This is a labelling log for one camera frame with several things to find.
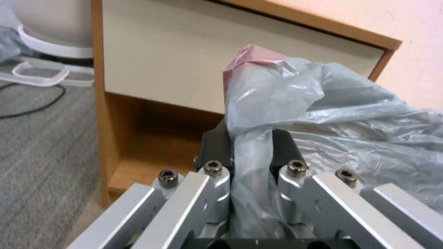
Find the hex socket screw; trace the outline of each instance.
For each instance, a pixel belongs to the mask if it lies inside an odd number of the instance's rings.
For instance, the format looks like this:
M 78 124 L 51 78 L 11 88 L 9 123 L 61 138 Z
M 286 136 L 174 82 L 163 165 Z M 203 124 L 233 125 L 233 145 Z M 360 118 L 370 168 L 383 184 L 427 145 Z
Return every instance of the hex socket screw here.
M 306 163 L 300 160 L 291 160 L 288 162 L 288 175 L 292 177 L 304 177 L 306 175 Z
M 335 172 L 335 175 L 342 180 L 346 185 L 349 187 L 355 187 L 355 184 L 357 182 L 357 174 L 346 168 L 339 169 Z
M 172 169 L 165 169 L 160 171 L 158 175 L 159 183 L 164 188 L 172 188 L 179 183 L 179 175 L 177 171 Z
M 212 177 L 220 176 L 222 174 L 222 168 L 221 163 L 217 160 L 207 161 L 203 166 L 205 174 Z

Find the wooden cabinet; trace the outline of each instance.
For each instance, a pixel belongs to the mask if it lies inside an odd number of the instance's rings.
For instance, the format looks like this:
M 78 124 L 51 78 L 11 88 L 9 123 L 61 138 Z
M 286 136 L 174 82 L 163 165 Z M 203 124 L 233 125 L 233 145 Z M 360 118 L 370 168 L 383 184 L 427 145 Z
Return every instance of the wooden cabinet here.
M 243 46 L 339 62 L 376 79 L 400 45 L 273 0 L 92 3 L 105 206 L 161 169 L 193 169 L 202 132 L 223 117 L 222 71 Z

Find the pink wall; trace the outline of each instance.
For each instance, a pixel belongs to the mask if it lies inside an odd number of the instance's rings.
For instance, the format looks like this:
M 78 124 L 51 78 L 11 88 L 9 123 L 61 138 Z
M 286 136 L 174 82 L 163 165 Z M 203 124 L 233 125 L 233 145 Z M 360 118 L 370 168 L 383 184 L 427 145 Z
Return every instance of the pink wall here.
M 416 108 L 443 111 L 442 0 L 285 0 L 403 41 L 377 80 Z

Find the white drawer front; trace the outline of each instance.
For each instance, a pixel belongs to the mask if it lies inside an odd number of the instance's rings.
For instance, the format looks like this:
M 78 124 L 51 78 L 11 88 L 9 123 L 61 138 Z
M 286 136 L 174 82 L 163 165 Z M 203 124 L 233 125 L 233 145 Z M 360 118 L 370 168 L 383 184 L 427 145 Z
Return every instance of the white drawer front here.
M 108 92 L 224 112 L 222 71 L 247 44 L 369 76 L 383 51 L 201 0 L 103 0 Z

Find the plastic bag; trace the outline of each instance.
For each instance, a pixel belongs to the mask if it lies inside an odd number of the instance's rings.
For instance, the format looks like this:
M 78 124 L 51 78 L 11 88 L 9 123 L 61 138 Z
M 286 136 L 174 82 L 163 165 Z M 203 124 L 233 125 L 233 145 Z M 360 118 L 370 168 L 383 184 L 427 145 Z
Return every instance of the plastic bag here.
M 293 123 L 323 97 L 321 66 L 249 45 L 224 72 L 226 126 L 235 177 L 231 237 L 282 237 L 276 182 L 269 173 L 272 129 Z
M 443 116 L 415 111 L 337 63 L 245 47 L 224 72 L 234 141 L 230 236 L 281 237 L 272 134 L 291 131 L 314 173 L 346 167 L 367 186 L 394 183 L 443 214 Z
M 17 31 L 0 26 L 0 63 L 21 54 L 32 55 L 33 51 L 22 43 Z

